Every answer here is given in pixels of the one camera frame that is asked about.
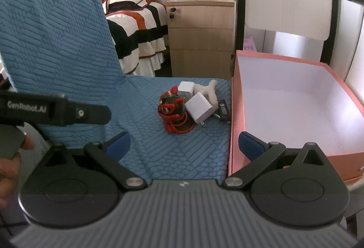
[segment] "finger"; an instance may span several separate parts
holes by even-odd
[[[25,133],[25,139],[24,139],[23,144],[21,145],[21,148],[26,149],[26,150],[34,148],[34,141],[26,133]]]
[[[8,198],[0,198],[0,209],[6,208],[9,205]]]
[[[18,179],[21,165],[21,156],[19,152],[15,154],[14,159],[0,159],[0,174],[6,178]]]
[[[13,193],[16,188],[16,180],[3,178],[0,181],[0,198],[7,199],[7,197]]]

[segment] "red toy figure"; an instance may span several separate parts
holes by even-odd
[[[178,87],[164,92],[159,98],[158,114],[168,133],[185,134],[193,129],[195,122],[186,111],[184,100],[177,95]]]

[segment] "blue chair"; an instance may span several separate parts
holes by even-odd
[[[103,126],[41,126],[51,141],[81,148],[127,131],[131,146],[120,164],[148,182],[225,178],[230,125],[211,117],[206,127],[168,134],[158,99],[183,79],[124,75],[100,0],[0,0],[0,54],[17,91],[66,94],[112,111]],[[188,80],[207,85],[211,79]],[[228,81],[218,80],[217,97],[230,107]]]

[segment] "open box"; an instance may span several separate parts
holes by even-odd
[[[237,51],[232,79],[229,175],[250,161],[240,132],[288,148],[317,143],[346,183],[364,169],[364,107],[324,63]]]

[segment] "white power adapter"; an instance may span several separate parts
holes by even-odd
[[[203,123],[215,111],[209,101],[200,92],[188,100],[185,105],[187,111],[197,124]]]
[[[195,83],[192,81],[182,81],[178,86],[178,96],[185,99],[186,101],[190,100],[194,95],[194,86]]]

